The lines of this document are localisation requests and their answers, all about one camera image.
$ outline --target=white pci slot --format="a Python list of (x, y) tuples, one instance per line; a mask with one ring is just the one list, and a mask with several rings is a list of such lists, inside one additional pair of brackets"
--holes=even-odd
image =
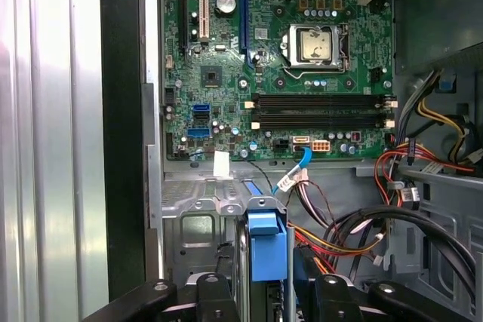
[(210, 8), (209, 0), (199, 0), (199, 37), (200, 41), (210, 39)]

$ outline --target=cpu socket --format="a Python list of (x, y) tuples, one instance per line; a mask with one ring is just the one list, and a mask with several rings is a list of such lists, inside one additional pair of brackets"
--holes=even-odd
[(349, 27), (292, 24), (280, 49), (291, 69), (345, 72), (349, 68)]

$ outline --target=green circuit board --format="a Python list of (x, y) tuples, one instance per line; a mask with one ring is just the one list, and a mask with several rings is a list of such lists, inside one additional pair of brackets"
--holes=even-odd
[[(209, 38), (203, 42), (199, 38), (201, 23), (191, 18), (192, 12), (200, 15), (200, 1), (162, 2), (164, 91), (169, 92), (165, 101), (170, 100), (165, 103), (168, 110), (164, 130), (169, 159), (183, 160), (183, 156), (200, 151), (207, 152), (200, 158), (210, 158), (215, 149), (230, 151), (234, 161), (245, 151), (252, 160), (294, 158), (299, 151), (292, 144), (293, 136), (309, 136), (311, 140), (327, 140), (331, 144), (330, 151), (315, 152), (314, 158), (380, 155), (386, 146), (386, 135), (392, 132), (388, 128), (380, 125), (360, 128), (355, 124), (352, 129), (337, 126), (253, 129), (254, 110), (247, 108), (245, 102), (252, 101), (255, 93), (299, 95), (301, 99), (306, 95), (391, 95), (391, 0), (371, 0), (366, 5), (358, 5), (360, 0), (235, 0), (233, 12), (226, 11), (231, 11), (233, 0), (208, 0)], [(185, 4), (185, 20), (182, 20), (180, 13)], [(246, 50), (241, 47), (243, 19), (246, 19)], [(282, 43), (292, 25), (322, 28), (341, 24), (348, 29), (345, 37), (348, 63), (343, 72), (291, 67)], [(194, 29), (198, 38), (191, 35)], [(195, 105), (209, 105), (209, 112), (197, 118), (192, 110)], [(316, 112), (321, 117), (355, 117), (381, 111), (347, 107)], [(302, 119), (306, 110), (281, 113)], [(189, 134), (192, 129), (209, 130), (209, 134), (192, 137)], [(288, 147), (275, 149), (275, 140), (288, 140)]]

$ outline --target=motherboard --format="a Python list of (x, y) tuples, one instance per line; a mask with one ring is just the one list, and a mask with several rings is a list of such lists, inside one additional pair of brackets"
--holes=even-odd
[(164, 0), (167, 157), (375, 158), (394, 127), (392, 0)]

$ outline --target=chip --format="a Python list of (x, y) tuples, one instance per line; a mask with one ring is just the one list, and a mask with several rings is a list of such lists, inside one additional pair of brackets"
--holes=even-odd
[(321, 30), (304, 30), (300, 32), (300, 48), (302, 60), (329, 60), (332, 51), (331, 34)]
[(202, 87), (217, 88), (223, 84), (221, 66), (201, 66)]

